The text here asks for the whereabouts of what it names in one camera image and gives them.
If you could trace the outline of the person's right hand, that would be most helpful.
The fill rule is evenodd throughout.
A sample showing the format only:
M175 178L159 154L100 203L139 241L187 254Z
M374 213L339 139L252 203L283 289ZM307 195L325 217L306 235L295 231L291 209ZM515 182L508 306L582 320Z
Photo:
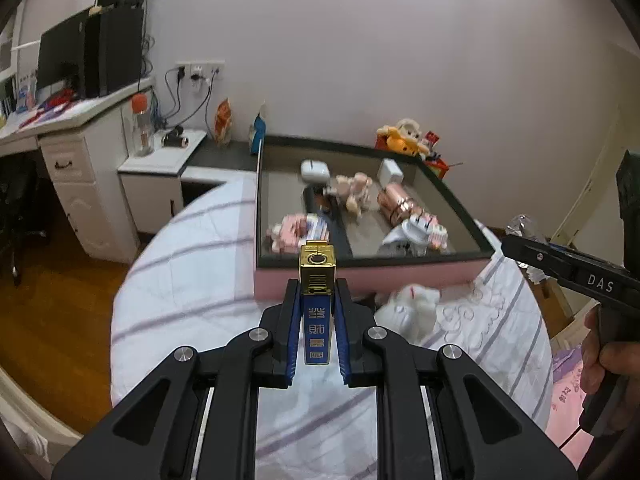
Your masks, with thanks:
M582 341L580 388L588 396L595 394L606 372L628 378L625 396L608 423L612 431L620 431L628 427L639 408L639 344L633 341L601 344L598 313L599 307L593 307L584 319L589 332Z

